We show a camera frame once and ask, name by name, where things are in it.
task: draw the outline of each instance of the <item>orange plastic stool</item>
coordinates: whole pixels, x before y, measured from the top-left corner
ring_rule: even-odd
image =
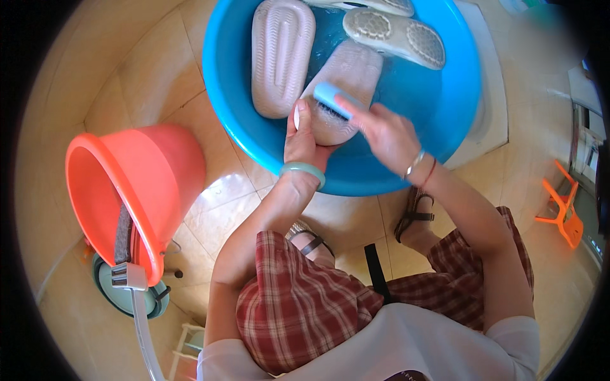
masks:
[[[572,177],[557,160],[555,160],[555,165],[559,167],[564,176],[570,181],[570,184],[572,184],[570,195],[558,195],[551,184],[549,184],[546,179],[542,179],[542,185],[551,194],[550,201],[557,202],[559,206],[559,213],[557,214],[556,218],[536,217],[535,220],[543,223],[556,224],[559,228],[559,233],[561,233],[565,240],[568,241],[570,247],[575,249],[578,246],[580,239],[583,237],[583,222],[580,220],[580,218],[578,218],[576,211],[574,210],[574,197],[576,196],[576,191],[578,190],[578,181],[574,181],[574,179],[572,179]]]
[[[149,287],[159,283],[163,253],[203,191],[205,176],[199,144],[179,126],[142,127],[100,138],[84,133],[66,153],[68,192],[83,233],[114,266],[124,203],[140,236],[135,247],[145,248],[134,250],[132,261],[146,270]]]

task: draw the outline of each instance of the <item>brown sandal strap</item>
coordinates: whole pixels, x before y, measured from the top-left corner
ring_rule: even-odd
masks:
[[[298,232],[296,232],[292,238],[296,237],[297,235],[301,234],[301,233],[309,233],[311,235],[314,236],[314,239],[307,244],[307,246],[305,246],[302,250],[301,253],[303,255],[307,255],[309,253],[312,252],[312,250],[314,250],[316,247],[318,247],[320,244],[323,244],[324,246],[326,246],[326,248],[328,249],[329,252],[331,252],[332,257],[335,257],[335,253],[332,251],[331,247],[328,246],[326,244],[326,242],[324,242],[324,240],[322,239],[322,237],[320,237],[319,235],[317,235],[316,233],[312,232],[311,230],[300,230]]]
[[[304,248],[301,249],[301,253],[303,255],[307,255],[311,253],[316,247],[318,247],[321,243],[324,243],[324,240],[320,236],[316,236],[313,241],[307,244]]]
[[[413,221],[434,221],[433,213],[416,212],[417,206],[419,205],[419,202],[422,198],[428,197],[428,198],[432,199],[433,205],[434,205],[434,198],[432,198],[432,196],[424,193],[421,189],[418,189],[418,188],[413,189],[412,191],[415,192],[415,195],[411,195],[409,193],[409,199],[412,200],[412,203],[407,204],[407,207],[406,207],[402,217],[400,218],[400,220],[398,221],[398,224],[396,225],[396,228],[394,229],[394,237],[396,238],[398,243],[400,243],[400,236],[403,234],[403,232],[405,230],[407,230],[409,228],[409,226],[411,226]]]

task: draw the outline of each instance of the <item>hand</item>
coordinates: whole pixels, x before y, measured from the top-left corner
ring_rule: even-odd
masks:
[[[364,134],[377,159],[392,172],[405,175],[422,149],[413,123],[379,103],[366,111],[338,95],[335,102],[352,114],[350,124]]]
[[[298,129],[295,126],[295,114],[297,115]],[[314,134],[311,130],[311,120],[309,103],[304,99],[298,99],[288,116],[284,163],[307,163],[325,172],[328,158],[339,146],[325,147],[315,144]]]

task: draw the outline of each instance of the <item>jade bangle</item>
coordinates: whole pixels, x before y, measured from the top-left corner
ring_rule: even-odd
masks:
[[[301,162],[286,163],[279,170],[279,176],[282,177],[282,175],[288,171],[303,171],[303,172],[307,172],[307,173],[312,174],[315,177],[317,177],[318,180],[320,180],[320,184],[318,185],[318,188],[316,189],[317,191],[321,190],[322,187],[324,186],[324,184],[326,183],[326,176],[324,176],[322,171],[320,171],[318,168],[316,168],[315,166],[313,166],[311,164],[301,163]]]

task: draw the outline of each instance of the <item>red plaid fabric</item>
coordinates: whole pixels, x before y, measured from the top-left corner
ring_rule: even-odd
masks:
[[[511,228],[530,287],[534,274],[507,207],[497,208]],[[417,305],[475,330],[483,329],[483,266],[454,230],[430,253],[436,272],[394,279],[393,301]],[[379,311],[383,297],[345,272],[317,265],[278,233],[256,238],[256,278],[237,301],[237,325],[254,361],[266,372],[299,368],[349,339]]]

